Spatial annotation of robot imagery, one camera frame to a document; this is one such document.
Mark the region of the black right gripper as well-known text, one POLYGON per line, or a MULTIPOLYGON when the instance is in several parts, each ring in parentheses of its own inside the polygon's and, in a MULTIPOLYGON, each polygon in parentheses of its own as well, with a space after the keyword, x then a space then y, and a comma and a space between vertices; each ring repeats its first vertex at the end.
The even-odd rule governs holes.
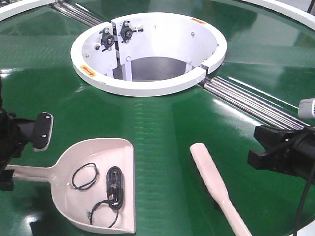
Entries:
POLYGON ((254 138, 264 147, 265 150, 286 150, 286 161, 284 153, 259 152, 250 150, 248 153, 248 164, 256 170, 269 170, 305 180, 311 178, 315 182, 315 174, 312 166, 315 163, 315 128, 306 127, 302 130, 281 129, 272 126, 256 126, 254 138))

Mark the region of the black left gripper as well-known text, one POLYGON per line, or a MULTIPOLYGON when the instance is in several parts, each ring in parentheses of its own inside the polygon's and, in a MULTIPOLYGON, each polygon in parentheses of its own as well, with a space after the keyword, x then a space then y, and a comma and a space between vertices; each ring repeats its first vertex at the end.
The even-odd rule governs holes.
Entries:
POLYGON ((0 189, 12 191, 14 171, 5 168, 13 158, 21 157, 25 145, 31 141, 34 120, 18 118, 15 113, 0 110, 0 189))

